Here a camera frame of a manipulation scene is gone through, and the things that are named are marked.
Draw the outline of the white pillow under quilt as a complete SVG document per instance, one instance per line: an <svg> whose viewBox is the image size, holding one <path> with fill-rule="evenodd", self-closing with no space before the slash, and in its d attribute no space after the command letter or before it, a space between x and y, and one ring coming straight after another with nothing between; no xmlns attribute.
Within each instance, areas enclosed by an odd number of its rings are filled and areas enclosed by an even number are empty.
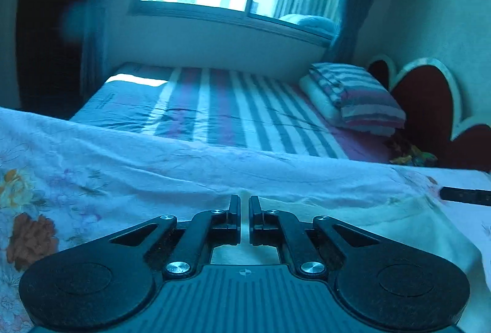
<svg viewBox="0 0 491 333"><path fill-rule="evenodd" d="M382 137L390 137L395 133L394 128L378 126L378 125L356 125L348 126L341 118L341 113L337 107L331 102L330 98L321 90L319 85L309 76L306 75L299 81L300 89L309 98L316 110L324 117L331 125L350 129L357 132L378 135Z"/></svg>

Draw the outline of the colourful item beside headboard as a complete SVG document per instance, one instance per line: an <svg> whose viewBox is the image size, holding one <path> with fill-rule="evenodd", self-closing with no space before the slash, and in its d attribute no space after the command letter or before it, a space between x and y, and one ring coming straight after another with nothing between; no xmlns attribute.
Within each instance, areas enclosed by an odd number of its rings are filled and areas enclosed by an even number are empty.
<svg viewBox="0 0 491 333"><path fill-rule="evenodd" d="M385 145L390 150L391 159L389 162L391 164L428 168L435 167L438 164L438 158L435 155L421 151L406 140L396 141L391 138Z"/></svg>

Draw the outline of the white floral bed cover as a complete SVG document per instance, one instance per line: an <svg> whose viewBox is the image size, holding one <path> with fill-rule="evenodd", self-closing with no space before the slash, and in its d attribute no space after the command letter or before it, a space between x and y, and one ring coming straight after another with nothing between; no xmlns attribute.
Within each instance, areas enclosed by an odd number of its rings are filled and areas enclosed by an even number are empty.
<svg viewBox="0 0 491 333"><path fill-rule="evenodd" d="M45 217L45 247L64 250L161 214L187 220L227 207L232 195L286 203L370 207L426 196L483 256L484 277L470 279L459 323L490 329L490 209L452 203L442 187L487 190L486 172L410 168L335 158L214 148L101 129L42 115L1 112L1 246L14 219Z"/></svg>

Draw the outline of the scalloped dark red headboard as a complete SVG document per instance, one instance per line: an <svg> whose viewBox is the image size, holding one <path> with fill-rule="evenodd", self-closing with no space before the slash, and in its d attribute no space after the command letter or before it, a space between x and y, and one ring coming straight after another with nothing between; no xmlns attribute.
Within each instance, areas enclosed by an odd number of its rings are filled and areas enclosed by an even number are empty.
<svg viewBox="0 0 491 333"><path fill-rule="evenodd" d="M420 58L397 70L391 58L378 55L367 69L406 114L391 138L432 153L435 167L490 171L490 115L464 116L457 81L441 61Z"/></svg>

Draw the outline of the blue bedding on windowsill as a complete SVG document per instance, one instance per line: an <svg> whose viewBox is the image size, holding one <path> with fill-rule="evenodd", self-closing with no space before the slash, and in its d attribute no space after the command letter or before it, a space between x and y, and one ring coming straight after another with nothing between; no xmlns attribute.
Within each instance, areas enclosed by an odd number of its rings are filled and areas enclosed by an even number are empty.
<svg viewBox="0 0 491 333"><path fill-rule="evenodd" d="M311 30L319 35L336 36L338 34L337 23L324 16L289 14L283 15L280 18L280 21L298 25L299 27Z"/></svg>

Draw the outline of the left blue curtain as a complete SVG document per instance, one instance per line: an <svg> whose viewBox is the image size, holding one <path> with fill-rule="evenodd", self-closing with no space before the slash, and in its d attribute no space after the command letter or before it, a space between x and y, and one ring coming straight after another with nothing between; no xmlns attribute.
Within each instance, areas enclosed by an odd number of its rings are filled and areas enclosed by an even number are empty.
<svg viewBox="0 0 491 333"><path fill-rule="evenodd" d="M106 12L109 0L87 0L84 10L80 94L89 99L102 85L106 66Z"/></svg>

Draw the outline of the striped bed sheet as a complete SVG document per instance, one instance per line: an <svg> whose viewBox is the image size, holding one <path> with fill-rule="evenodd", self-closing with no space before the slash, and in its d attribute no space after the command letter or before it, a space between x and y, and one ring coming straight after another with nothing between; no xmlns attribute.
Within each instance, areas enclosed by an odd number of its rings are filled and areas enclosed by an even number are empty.
<svg viewBox="0 0 491 333"><path fill-rule="evenodd" d="M122 64L72 121L219 147L389 160L385 138L333 126L298 86L224 69Z"/></svg>

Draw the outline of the striped folded quilt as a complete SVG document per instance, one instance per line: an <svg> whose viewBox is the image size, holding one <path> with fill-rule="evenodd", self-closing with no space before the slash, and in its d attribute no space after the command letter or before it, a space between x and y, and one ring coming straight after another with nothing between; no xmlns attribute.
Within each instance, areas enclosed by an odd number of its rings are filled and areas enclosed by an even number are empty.
<svg viewBox="0 0 491 333"><path fill-rule="evenodd" d="M309 75L350 127L378 125L402 129L406 114L394 97L365 68L352 64L316 63Z"/></svg>

